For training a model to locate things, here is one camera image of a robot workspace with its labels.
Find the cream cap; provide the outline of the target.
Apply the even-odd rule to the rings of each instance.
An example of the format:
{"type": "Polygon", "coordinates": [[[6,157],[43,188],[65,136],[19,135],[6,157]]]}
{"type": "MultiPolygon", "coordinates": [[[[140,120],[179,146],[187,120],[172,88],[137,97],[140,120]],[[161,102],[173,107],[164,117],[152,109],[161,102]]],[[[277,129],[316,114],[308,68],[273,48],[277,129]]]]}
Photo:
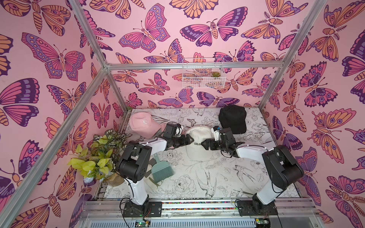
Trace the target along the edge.
{"type": "Polygon", "coordinates": [[[201,145],[201,143],[206,139],[213,138],[210,127],[203,125],[194,126],[190,128],[186,132],[186,134],[194,139],[194,142],[185,147],[188,157],[191,160],[198,162],[205,162],[210,160],[213,155],[213,151],[205,150],[204,147],[201,145]]]}

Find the black cap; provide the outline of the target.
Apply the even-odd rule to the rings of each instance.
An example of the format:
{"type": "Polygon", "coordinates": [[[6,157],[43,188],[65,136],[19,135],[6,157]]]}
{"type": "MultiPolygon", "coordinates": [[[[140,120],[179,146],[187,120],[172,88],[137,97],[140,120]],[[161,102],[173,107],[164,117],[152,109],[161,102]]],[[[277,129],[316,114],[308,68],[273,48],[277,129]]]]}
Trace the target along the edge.
{"type": "Polygon", "coordinates": [[[229,105],[220,109],[219,122],[223,128],[230,128],[234,135],[247,132],[247,112],[244,107],[229,105]]]}

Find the pink cap with logo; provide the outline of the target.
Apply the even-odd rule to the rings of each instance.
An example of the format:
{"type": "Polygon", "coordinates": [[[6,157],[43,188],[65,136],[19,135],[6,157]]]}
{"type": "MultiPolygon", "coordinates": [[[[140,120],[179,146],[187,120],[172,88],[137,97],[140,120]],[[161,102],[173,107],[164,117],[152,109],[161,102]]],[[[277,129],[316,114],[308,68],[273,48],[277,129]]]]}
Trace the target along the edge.
{"type": "Polygon", "coordinates": [[[131,115],[129,120],[131,130],[144,138],[153,138],[160,130],[161,125],[155,121],[150,113],[138,112],[131,115]]]}

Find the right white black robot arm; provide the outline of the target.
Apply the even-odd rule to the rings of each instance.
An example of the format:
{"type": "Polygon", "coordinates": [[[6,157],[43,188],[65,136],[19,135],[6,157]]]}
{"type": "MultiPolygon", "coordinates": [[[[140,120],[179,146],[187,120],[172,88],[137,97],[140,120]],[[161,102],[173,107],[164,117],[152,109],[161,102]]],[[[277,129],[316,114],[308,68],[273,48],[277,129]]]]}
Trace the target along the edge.
{"type": "Polygon", "coordinates": [[[263,145],[237,142],[230,128],[215,127],[212,131],[214,138],[201,143],[205,150],[220,150],[229,157],[251,159],[265,165],[270,180],[252,197],[257,210],[273,203],[291,184],[304,176],[303,169],[284,145],[269,149],[263,145]]]}

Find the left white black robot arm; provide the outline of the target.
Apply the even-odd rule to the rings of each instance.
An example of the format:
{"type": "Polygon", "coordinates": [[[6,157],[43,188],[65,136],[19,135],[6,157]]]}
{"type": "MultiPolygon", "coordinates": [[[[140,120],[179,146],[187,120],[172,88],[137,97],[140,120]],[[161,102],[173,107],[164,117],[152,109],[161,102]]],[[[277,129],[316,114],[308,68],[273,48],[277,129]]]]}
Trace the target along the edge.
{"type": "Polygon", "coordinates": [[[150,157],[158,152],[187,146],[193,142],[194,139],[189,134],[182,134],[180,124],[172,123],[166,125],[160,137],[151,141],[128,142],[116,165],[116,170],[131,187],[132,203],[142,206],[147,202],[148,194],[144,186],[144,176],[147,173],[150,157]]]}

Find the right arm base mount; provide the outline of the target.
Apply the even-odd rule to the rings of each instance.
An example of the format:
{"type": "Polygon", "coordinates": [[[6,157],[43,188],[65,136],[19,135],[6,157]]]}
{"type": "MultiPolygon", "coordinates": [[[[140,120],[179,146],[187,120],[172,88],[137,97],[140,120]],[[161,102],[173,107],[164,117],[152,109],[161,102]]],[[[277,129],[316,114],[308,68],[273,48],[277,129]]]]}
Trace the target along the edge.
{"type": "Polygon", "coordinates": [[[272,202],[268,205],[263,205],[254,200],[240,200],[235,201],[235,207],[239,211],[240,216],[276,216],[278,211],[275,203],[272,202]]]}

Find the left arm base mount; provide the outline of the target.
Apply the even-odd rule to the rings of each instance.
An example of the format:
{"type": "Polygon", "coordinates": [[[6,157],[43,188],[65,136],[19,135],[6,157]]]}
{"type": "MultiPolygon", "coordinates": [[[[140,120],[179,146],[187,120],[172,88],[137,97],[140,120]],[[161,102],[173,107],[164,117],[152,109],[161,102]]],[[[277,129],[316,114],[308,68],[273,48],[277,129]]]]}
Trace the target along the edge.
{"type": "Polygon", "coordinates": [[[137,205],[129,201],[123,209],[123,216],[126,218],[161,217],[161,214],[161,201],[147,201],[143,205],[137,205]]]}

